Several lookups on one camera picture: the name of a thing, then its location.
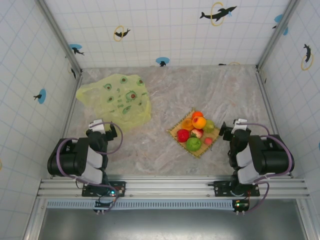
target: white tiled wall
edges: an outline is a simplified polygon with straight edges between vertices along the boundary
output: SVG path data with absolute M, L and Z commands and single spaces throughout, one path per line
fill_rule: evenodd
M 34 0 L 0 1 L 0 239 L 21 239 L 76 81 Z M 46 90 L 43 104 L 34 100 Z
M 221 0 L 235 7 L 220 26 L 216 0 L 46 0 L 82 68 L 257 64 L 289 0 Z M 119 42 L 114 32 L 129 33 Z
M 320 1 L 301 0 L 264 69 L 280 135 L 295 158 L 296 177 L 306 179 L 320 218 Z M 302 70 L 310 46 L 313 64 Z

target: red apple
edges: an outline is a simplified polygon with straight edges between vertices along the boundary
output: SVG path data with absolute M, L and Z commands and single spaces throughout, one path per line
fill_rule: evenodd
M 176 132 L 176 137 L 179 143 L 185 143 L 190 137 L 190 134 L 188 130 L 180 129 L 179 131 Z
M 191 136 L 192 135 L 194 135 L 195 137 L 200 139 L 204 135 L 204 131 L 202 129 L 194 128 L 194 129 L 191 130 Z
M 213 143 L 213 139 L 211 137 L 206 137 L 204 140 L 204 144 L 210 146 Z

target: gray floor below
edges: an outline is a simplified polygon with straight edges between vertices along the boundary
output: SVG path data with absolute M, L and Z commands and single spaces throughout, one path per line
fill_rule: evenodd
M 267 200 L 245 216 L 223 210 L 48 209 L 39 240 L 304 240 L 293 200 Z
M 229 175 L 229 143 L 220 137 L 201 158 L 182 149 L 167 130 L 192 107 L 212 119 L 218 127 L 225 121 L 243 118 L 271 129 L 256 78 L 248 65 L 190 67 L 123 67 L 85 69 L 82 84 L 97 82 L 112 74 L 139 75 L 152 104 L 151 120 L 124 135 L 121 149 L 109 156 L 107 173 L 117 175 Z M 68 137 L 84 137 L 88 124 L 96 119 L 93 109 L 76 101 Z M 250 127 L 252 134 L 265 133 Z M 109 143 L 108 150 L 120 142 Z

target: orange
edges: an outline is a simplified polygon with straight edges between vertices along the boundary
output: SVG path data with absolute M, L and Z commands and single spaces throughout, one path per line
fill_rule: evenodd
M 195 111 L 193 114 L 192 114 L 192 119 L 194 119 L 195 117 L 203 117 L 204 114 L 200 111 Z
M 192 119 L 191 118 L 186 118 L 182 121 L 181 127 L 185 130 L 191 131 L 194 129 L 194 126 L 192 125 Z
M 192 125 L 196 129 L 203 129 L 206 126 L 207 120 L 202 116 L 195 116 L 192 119 Z

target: woven tray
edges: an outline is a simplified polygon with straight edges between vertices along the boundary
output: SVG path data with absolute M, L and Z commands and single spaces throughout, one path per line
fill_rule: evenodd
M 169 134 L 176 140 L 176 142 L 178 144 L 180 144 L 185 150 L 187 150 L 187 142 L 178 142 L 178 139 L 177 139 L 177 132 L 182 129 L 181 127 L 181 123 L 184 119 L 186 118 L 191 118 L 192 117 L 192 114 L 196 111 L 195 108 L 192 108 L 192 110 L 186 115 L 184 116 L 183 119 L 181 119 L 173 128 L 169 129 L 168 132 Z M 198 151 L 189 151 L 187 150 L 190 154 L 192 154 L 195 158 L 199 158 L 202 154 L 204 154 L 209 148 L 211 148 L 211 146 L 215 143 L 215 141 L 218 139 L 219 137 L 219 132 L 220 132 L 220 129 L 215 127 L 213 132 L 211 133 L 207 133 L 207 132 L 204 132 L 203 133 L 203 136 L 201 139 L 201 142 L 202 142 L 202 145 L 201 145 L 201 148 L 198 150 Z M 206 138 L 212 138 L 213 139 L 213 142 L 210 146 L 208 145 L 205 145 L 204 144 L 204 141 Z

